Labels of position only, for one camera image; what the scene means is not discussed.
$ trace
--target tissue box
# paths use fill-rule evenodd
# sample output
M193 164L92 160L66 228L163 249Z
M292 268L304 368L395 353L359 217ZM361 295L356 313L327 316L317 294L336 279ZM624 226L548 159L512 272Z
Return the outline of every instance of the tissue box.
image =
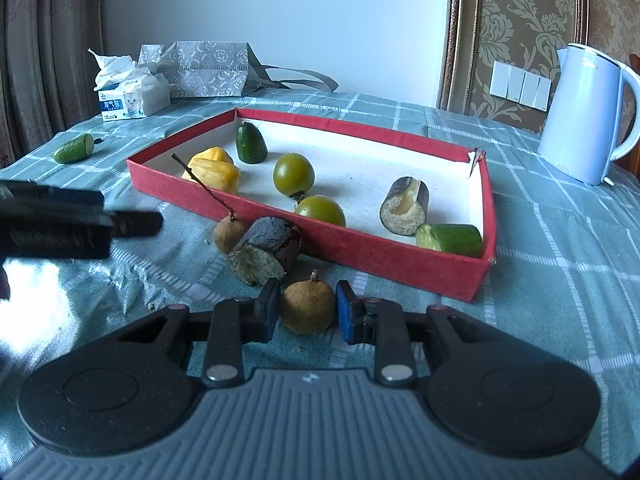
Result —
M150 75L107 85L98 100L103 121L149 117L171 104L168 81Z

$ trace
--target patterned wallpaper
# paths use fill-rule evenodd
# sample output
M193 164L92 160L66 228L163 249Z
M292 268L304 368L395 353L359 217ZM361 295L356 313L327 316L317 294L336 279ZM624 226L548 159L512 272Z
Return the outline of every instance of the patterned wallpaper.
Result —
M629 54L640 54L640 0L590 0L588 43L629 64ZM627 130L634 108L633 94L627 87L621 135Z
M541 132L546 112L489 94L494 60L550 78L553 96L560 72L556 50L574 34L575 0L482 0L467 113Z

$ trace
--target cut cucumber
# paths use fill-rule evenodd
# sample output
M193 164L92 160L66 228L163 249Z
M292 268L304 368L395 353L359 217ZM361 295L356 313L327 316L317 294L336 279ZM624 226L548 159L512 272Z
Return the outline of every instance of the cut cucumber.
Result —
M267 158L267 145L260 130L251 123L242 123L236 135L238 158L245 164L260 164Z
M90 134L84 134L65 142L53 154L53 160L59 164L73 164L85 160L94 152L94 146L102 139L94 139Z
M468 224L422 224L415 230L415 243L423 249L482 258L480 231Z

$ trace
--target wooden frame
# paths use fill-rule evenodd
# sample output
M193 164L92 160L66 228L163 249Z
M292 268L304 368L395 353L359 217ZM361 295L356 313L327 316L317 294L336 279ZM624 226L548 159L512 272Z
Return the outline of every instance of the wooden frame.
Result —
M640 144L636 144L628 155L617 160L616 163L619 163L622 168L640 178Z
M449 30L438 105L466 113L480 27L481 0L449 0Z
M449 28L444 49L438 107L466 114L471 93L482 0L449 0ZM574 43L586 44L589 0L575 0Z

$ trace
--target curtain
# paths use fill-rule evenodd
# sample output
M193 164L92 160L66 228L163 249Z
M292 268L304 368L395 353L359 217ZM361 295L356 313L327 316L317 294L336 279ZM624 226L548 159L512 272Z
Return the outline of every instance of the curtain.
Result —
M0 0L0 168L99 113L100 0Z

